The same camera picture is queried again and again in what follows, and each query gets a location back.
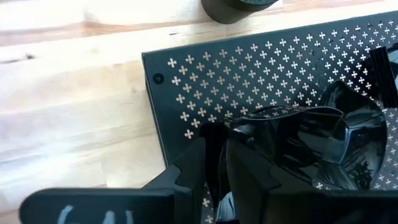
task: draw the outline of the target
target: white marking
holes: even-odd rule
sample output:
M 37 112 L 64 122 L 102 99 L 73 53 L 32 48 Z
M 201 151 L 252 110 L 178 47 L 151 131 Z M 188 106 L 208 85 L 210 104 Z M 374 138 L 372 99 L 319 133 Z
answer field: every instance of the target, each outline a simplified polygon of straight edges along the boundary
M 262 108 L 262 105 L 260 103 L 257 103 L 256 109 L 258 110 L 258 109 L 261 109 L 261 108 Z
M 252 90 L 252 92 L 254 94 L 257 94 L 259 91 L 260 91 L 260 89 L 258 89 L 257 87 L 254 87 L 253 90 Z
M 278 78 L 279 78 L 279 76 L 274 73 L 274 75 L 272 76 L 272 79 L 275 80 L 275 82 L 276 82 L 278 80 Z
M 264 101 L 267 101 L 268 95 L 265 93 L 262 93 L 261 99 L 263 99 Z
M 341 65 L 343 64 L 343 61 L 341 61 L 340 59 L 338 60 L 337 64 L 341 67 Z
M 283 70 L 285 69 L 285 67 L 282 66 L 281 64 L 279 64 L 279 66 L 277 67 L 277 69 L 278 69 L 280 72 L 283 72 Z
M 254 52 L 256 52 L 258 48 L 259 48 L 259 47 L 258 47 L 256 44 L 253 44 L 253 45 L 250 47 L 250 49 L 252 49 Z
M 105 213 L 105 219 L 102 222 L 102 224 L 115 224 L 115 216 L 114 216 L 114 212 L 113 211 L 107 211 Z
M 296 44 L 299 44 L 299 42 L 300 42 L 300 39 L 296 36 L 296 37 L 294 37 L 294 40 L 293 40 Z
M 189 79 L 193 80 L 194 82 L 197 81 L 197 78 L 199 78 L 199 76 L 197 76 L 197 75 L 194 74 L 193 72 L 192 72 L 191 76 L 189 77 Z
M 208 82 L 202 80 L 200 86 L 202 86 L 203 88 L 207 88 L 207 86 L 209 85 Z
M 280 85 L 286 88 L 287 82 L 285 80 L 282 80 L 282 83 L 280 83 Z
M 178 97 L 175 99 L 178 102 L 182 103 L 185 100 L 185 96 L 182 96 L 181 94 L 178 94 Z
M 263 50 L 261 51 L 260 57 L 262 57 L 262 59 L 266 59 L 267 53 L 265 53 Z
M 223 72 L 225 72 L 225 74 L 229 75 L 230 71 L 231 71 L 231 69 L 228 68 L 228 66 L 225 66 L 225 69 L 223 70 Z
M 261 62 L 259 62 L 258 60 L 256 60 L 256 62 L 254 63 L 254 66 L 256 66 L 257 68 L 260 68 Z
M 269 62 L 270 64 L 274 65 L 274 63 L 276 62 L 276 60 L 273 59 L 273 58 L 271 57 L 271 59 L 270 59 L 268 62 Z
M 57 224 L 65 224 L 65 221 L 67 220 L 68 214 L 73 210 L 73 206 L 67 205 L 65 208 L 61 211 L 60 216 L 58 217 Z
M 304 73 L 306 72 L 306 70 L 305 70 L 304 68 L 301 68 L 299 72 L 300 72 L 301 75 L 304 75 Z
M 326 54 L 328 51 L 329 51 L 329 50 L 328 50 L 326 47 L 323 47 L 322 52 L 323 52 L 324 54 Z
M 242 106 L 241 113 L 242 113 L 243 115 L 246 115 L 246 113 L 247 113 L 248 111 L 249 111 L 249 110 L 248 110 L 247 108 L 245 108 L 244 106 Z
M 195 60 L 194 57 L 191 57 L 191 55 L 188 55 L 188 57 L 185 59 L 186 62 L 188 62 L 189 64 L 192 64 L 192 62 Z
M 282 94 L 282 92 L 280 90 L 276 90 L 275 95 L 277 95 L 278 97 L 280 97 L 280 95 Z
M 303 100 L 304 94 L 301 93 L 301 92 L 299 92 L 298 95 L 297 95 L 297 97 L 300 98 L 300 100 Z
M 304 64 L 306 64 L 307 66 L 310 66 L 310 63 L 311 63 L 311 61 L 308 58 L 306 58 Z
M 261 85 L 264 83 L 265 79 L 262 77 L 259 77 L 258 82 L 261 83 Z
M 313 37 L 309 34 L 309 35 L 307 36 L 307 40 L 309 40 L 309 41 L 311 42 L 312 39 L 313 39 Z
M 219 113 L 221 112 L 222 109 L 223 109 L 223 107 L 220 106 L 218 103 L 217 103 L 217 106 L 214 107 L 214 110 L 217 111 L 217 112 L 219 112 Z
M 242 85 L 244 85 L 247 88 L 250 85 L 250 82 L 248 82 L 247 80 L 244 80 Z
M 309 98 L 307 98 L 306 102 L 307 105 L 311 106 L 312 100 L 310 100 Z
M 245 68 L 246 68 L 246 66 L 243 63 L 241 63 L 241 65 L 239 66 L 239 69 L 242 70 L 242 72 L 244 72 Z
M 220 55 L 225 58 L 225 55 L 228 55 L 228 52 L 226 52 L 224 49 L 221 49 Z
M 210 58 L 211 58 L 211 54 L 205 52 L 203 59 L 206 59 L 206 61 L 209 61 Z
M 206 114 L 206 110 L 204 110 L 203 108 L 200 108 L 199 111 L 198 111 L 198 114 L 199 114 L 200 116 L 204 117 L 205 114 Z
M 268 83 L 267 89 L 268 89 L 269 91 L 272 91 L 273 87 L 274 87 L 274 86 L 271 85 L 271 83 Z
M 271 49 L 272 43 L 270 43 L 269 41 L 267 41 L 266 47 L 268 47 L 268 49 Z
M 322 189 L 323 184 L 321 184 L 320 182 L 318 182 L 318 185 L 316 186 L 317 189 Z
M 292 63 L 292 67 L 294 67 L 294 69 L 296 69 L 297 66 L 298 66 L 298 64 L 297 64 L 296 62 L 293 62 L 293 63 Z
M 232 106 L 234 109 L 236 109 L 236 106 L 238 106 L 238 105 L 239 105 L 239 103 L 236 102 L 235 100 L 233 100 L 232 103 L 231 103 L 231 106 Z
M 227 100 L 229 99 L 229 96 L 225 95 L 225 93 L 223 93 L 223 96 L 221 97 L 221 99 L 226 103 Z
M 303 57 L 303 54 L 301 54 L 301 53 L 299 52 L 299 53 L 297 53 L 296 57 L 297 57 L 298 59 L 301 60 L 301 58 Z
M 296 91 L 296 88 L 294 88 L 293 86 L 290 86 L 289 92 L 291 92 L 292 94 L 294 94 L 295 91 Z
M 167 62 L 167 65 L 170 65 L 172 68 L 174 68 L 174 65 L 176 65 L 176 64 L 177 64 L 177 61 L 172 58 L 170 58 L 170 61 Z
M 225 82 L 225 78 L 223 78 L 223 77 L 218 77 L 217 83 L 219 83 L 220 85 L 224 85 L 224 82 Z
M 213 78 L 213 75 L 215 75 L 216 73 L 213 72 L 211 69 L 209 69 L 209 71 L 206 73 L 206 75 L 210 78 Z
M 233 79 L 235 79 L 238 82 L 240 78 L 241 78 L 241 76 L 238 75 L 237 73 L 235 73 Z
M 181 82 L 181 79 L 180 78 L 177 78 L 177 77 L 174 77 L 174 79 L 172 80 L 172 83 L 173 84 L 175 84 L 175 85 L 177 85 L 178 86 L 178 84 Z
M 203 65 L 202 63 L 199 62 L 199 64 L 197 65 L 197 69 L 199 69 L 202 72 L 204 68 L 205 68 L 205 65 Z
M 196 103 L 192 103 L 192 101 L 189 101 L 189 104 L 187 105 L 187 108 L 194 110 L 194 108 L 196 107 Z
M 207 223 L 213 223 L 213 217 L 211 217 L 211 216 L 207 216 L 207 218 L 205 219 L 205 222 L 207 222 Z
M 200 100 L 200 97 L 203 95 L 203 93 L 199 92 L 199 90 L 197 90 L 193 96 L 196 97 L 198 100 Z
M 308 91 L 308 88 L 309 88 L 309 87 L 310 87 L 310 86 L 309 86 L 308 84 L 304 83 L 303 89 L 305 89 L 305 91 Z
M 184 134 L 184 136 L 187 137 L 187 138 L 189 138 L 189 139 L 191 139 L 192 136 L 193 136 L 193 132 L 190 131 L 189 129 L 187 129 L 187 132 Z
M 293 73 L 290 70 L 288 70 L 286 73 L 286 76 L 289 78 L 292 78 L 292 75 L 293 75 Z
M 184 121 L 188 121 L 189 114 L 186 114 L 186 112 L 182 112 L 182 115 L 180 116 L 180 118 L 183 119 Z
M 276 48 L 276 49 L 275 49 L 275 51 L 274 51 L 274 53 L 275 53 L 276 55 L 278 55 L 278 56 L 279 56 L 279 54 L 280 54 L 280 53 L 282 53 L 282 51 L 281 51 L 281 50 L 279 50 L 278 48 Z
M 285 96 L 285 99 L 284 99 L 284 101 L 285 101 L 286 103 L 290 103 L 290 101 L 291 101 L 291 98 L 290 98 L 290 97 L 288 97 L 288 96 Z
M 284 39 L 281 39 L 281 40 L 280 40 L 280 42 L 279 42 L 279 44 L 280 44 L 280 45 L 282 45 L 283 47 L 285 47 L 286 40 L 284 40 Z
M 244 92 L 242 92 L 241 90 L 239 90 L 239 93 L 237 93 L 236 95 L 241 99 L 242 96 L 244 95 Z
M 248 97 L 248 99 L 246 100 L 246 102 L 248 102 L 250 105 L 251 105 L 251 103 L 254 101 L 254 99 L 253 98 L 251 98 L 250 96 Z
M 229 91 L 233 91 L 233 89 L 235 88 L 235 86 L 234 85 L 232 85 L 232 84 L 228 84 L 228 86 L 226 87 L 226 89 L 227 90 L 229 90 Z
M 293 53 L 293 51 L 295 50 L 294 47 L 290 46 L 289 49 L 287 49 L 288 51 L 290 51 L 290 53 Z
M 178 70 L 180 73 L 182 73 L 182 75 L 185 75 L 185 72 L 188 71 L 187 68 L 185 68 L 183 65 L 181 65 L 181 69 Z
M 239 55 L 241 55 L 242 51 L 243 49 L 240 46 L 238 46 L 238 48 L 236 48 L 235 50 L 235 52 L 238 53 Z
M 195 128 L 198 128 L 200 124 L 200 121 L 196 120 L 195 118 L 191 122 L 191 125 L 194 126 Z
M 134 218 L 132 217 L 132 211 L 126 210 L 124 211 L 126 214 L 126 224 L 134 224 Z
M 249 53 L 246 54 L 246 56 L 244 57 L 244 59 L 246 59 L 248 62 L 250 62 L 252 58 L 253 58 L 253 56 L 250 55 Z
M 207 200 L 207 198 L 204 198 L 202 205 L 207 208 L 209 206 L 209 203 L 210 203 L 210 201 Z
M 294 80 L 295 83 L 300 84 L 301 79 L 299 79 L 298 77 L 296 77 L 296 79 Z
M 221 62 L 219 62 L 219 61 L 216 59 L 216 60 L 214 61 L 213 65 L 216 66 L 217 68 L 219 68 L 220 65 L 221 65 Z
M 307 48 L 308 48 L 308 45 L 307 44 L 305 44 L 305 43 L 303 43 L 303 45 L 301 46 L 301 48 L 302 49 L 304 49 L 304 50 L 307 50 Z
M 233 56 L 231 57 L 231 59 L 229 60 L 229 62 L 231 62 L 233 65 L 235 64 L 235 62 L 237 62 L 238 60 L 236 58 L 234 58 Z

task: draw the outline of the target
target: black cylindrical object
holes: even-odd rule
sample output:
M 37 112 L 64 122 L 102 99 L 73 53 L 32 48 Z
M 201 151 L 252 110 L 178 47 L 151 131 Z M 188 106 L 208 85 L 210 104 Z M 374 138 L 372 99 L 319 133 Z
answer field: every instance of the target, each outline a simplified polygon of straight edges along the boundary
M 268 8 L 277 0 L 201 0 L 206 13 L 216 22 L 232 24 Z

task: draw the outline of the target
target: wooden surface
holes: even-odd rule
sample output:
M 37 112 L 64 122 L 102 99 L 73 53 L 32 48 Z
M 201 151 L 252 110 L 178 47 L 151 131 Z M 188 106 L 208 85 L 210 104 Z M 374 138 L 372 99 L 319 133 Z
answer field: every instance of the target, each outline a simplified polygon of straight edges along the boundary
M 283 0 L 225 26 L 199 0 L 0 0 L 0 223 L 39 189 L 141 187 L 165 169 L 141 52 L 397 9 Z

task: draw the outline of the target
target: wood grain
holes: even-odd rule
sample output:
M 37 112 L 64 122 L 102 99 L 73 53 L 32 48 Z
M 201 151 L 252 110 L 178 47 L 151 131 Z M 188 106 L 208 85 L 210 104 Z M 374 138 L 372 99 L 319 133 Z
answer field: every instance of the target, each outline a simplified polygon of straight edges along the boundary
M 142 52 L 397 9 L 284 0 L 225 26 L 199 0 L 0 1 L 0 223 L 36 190 L 141 187 L 165 169 Z

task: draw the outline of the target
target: black perforated metal panel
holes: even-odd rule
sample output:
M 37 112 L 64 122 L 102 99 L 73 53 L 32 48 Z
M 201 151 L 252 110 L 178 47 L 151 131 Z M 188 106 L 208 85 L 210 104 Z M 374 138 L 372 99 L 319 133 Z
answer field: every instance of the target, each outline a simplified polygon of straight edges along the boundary
M 144 53 L 165 159 L 175 159 L 205 122 L 244 116 L 263 106 L 316 106 L 335 80 L 374 99 L 378 89 L 367 59 L 370 50 L 398 42 L 397 18 L 398 12 L 388 12 Z M 398 189 L 398 113 L 384 112 L 389 125 L 387 155 L 373 188 Z M 316 187 L 327 188 L 322 183 Z M 209 203 L 206 195 L 203 206 Z M 211 223 L 210 210 L 204 211 L 204 218 Z

